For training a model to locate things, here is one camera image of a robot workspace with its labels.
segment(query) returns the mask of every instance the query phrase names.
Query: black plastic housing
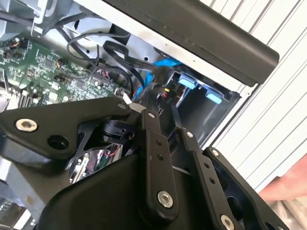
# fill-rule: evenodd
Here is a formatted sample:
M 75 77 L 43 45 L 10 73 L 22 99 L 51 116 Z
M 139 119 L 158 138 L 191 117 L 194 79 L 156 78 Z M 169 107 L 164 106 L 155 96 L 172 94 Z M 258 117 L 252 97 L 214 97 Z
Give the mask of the black plastic housing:
M 104 0 L 240 82 L 262 84 L 279 54 L 199 0 Z

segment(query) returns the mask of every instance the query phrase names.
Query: computer chip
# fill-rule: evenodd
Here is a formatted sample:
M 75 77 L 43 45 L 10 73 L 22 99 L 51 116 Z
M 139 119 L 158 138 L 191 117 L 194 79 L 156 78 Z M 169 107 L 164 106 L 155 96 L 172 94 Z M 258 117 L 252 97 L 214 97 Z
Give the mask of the computer chip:
M 52 64 L 53 64 L 53 62 L 48 60 L 48 59 L 45 61 L 45 66 L 48 67 L 49 69 L 52 68 Z
M 28 71 L 27 71 L 27 76 L 28 76 L 28 77 L 32 77 L 32 75 L 33 75 L 33 72 L 30 71 L 30 70 L 28 70 Z
M 85 82 L 82 81 L 82 80 L 77 81 L 77 87 L 80 88 L 80 89 L 83 88 L 84 84 L 85 84 Z

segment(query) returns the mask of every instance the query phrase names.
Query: motherboard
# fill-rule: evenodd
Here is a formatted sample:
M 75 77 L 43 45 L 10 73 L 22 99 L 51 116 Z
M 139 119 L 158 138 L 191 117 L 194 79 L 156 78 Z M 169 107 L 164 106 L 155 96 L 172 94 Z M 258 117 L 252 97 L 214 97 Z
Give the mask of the motherboard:
M 107 72 L 93 73 L 25 38 L 0 42 L 1 71 L 20 94 L 19 108 L 120 97 L 126 91 Z

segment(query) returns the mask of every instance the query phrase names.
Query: person's hand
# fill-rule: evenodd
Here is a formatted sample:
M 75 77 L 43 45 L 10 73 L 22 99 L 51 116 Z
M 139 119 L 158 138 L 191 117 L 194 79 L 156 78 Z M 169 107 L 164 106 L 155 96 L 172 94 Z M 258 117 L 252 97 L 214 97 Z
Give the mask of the person's hand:
M 265 201 L 290 200 L 307 196 L 307 155 L 284 176 L 268 184 L 259 195 Z

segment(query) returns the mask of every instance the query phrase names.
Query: white panel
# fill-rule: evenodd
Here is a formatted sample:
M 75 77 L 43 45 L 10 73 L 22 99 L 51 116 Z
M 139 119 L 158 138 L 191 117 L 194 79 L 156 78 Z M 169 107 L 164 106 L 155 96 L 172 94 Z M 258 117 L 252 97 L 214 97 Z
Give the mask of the white panel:
M 307 1 L 265 1 L 244 1 L 233 21 L 280 63 L 213 144 L 257 191 L 307 153 Z
M 200 0 L 202 3 L 206 4 L 207 6 L 210 6 L 212 3 L 212 0 Z
M 242 6 L 240 7 L 240 10 L 234 16 L 232 20 L 233 23 L 242 27 L 243 22 L 245 22 L 245 19 L 249 16 L 249 13 L 255 7 L 256 2 L 257 0 L 245 0 Z
M 239 7 L 241 0 L 228 0 L 223 9 L 221 15 L 227 19 L 231 19 L 237 8 Z
M 268 1 L 268 0 L 257 0 L 256 3 L 252 6 L 252 9 L 248 12 L 248 15 L 246 16 L 244 21 L 242 22 L 241 28 L 246 30 L 246 31 L 250 31 L 253 24 L 257 23 L 257 21 L 259 20 L 259 17 L 261 15 L 262 11 L 265 10 L 268 2 L 270 2 L 270 1 Z
M 295 4 L 294 0 L 275 0 L 264 13 L 252 35 L 267 44 Z
M 214 2 L 214 5 L 212 6 L 212 9 L 214 9 L 216 12 L 221 13 L 226 3 L 231 0 L 216 0 Z

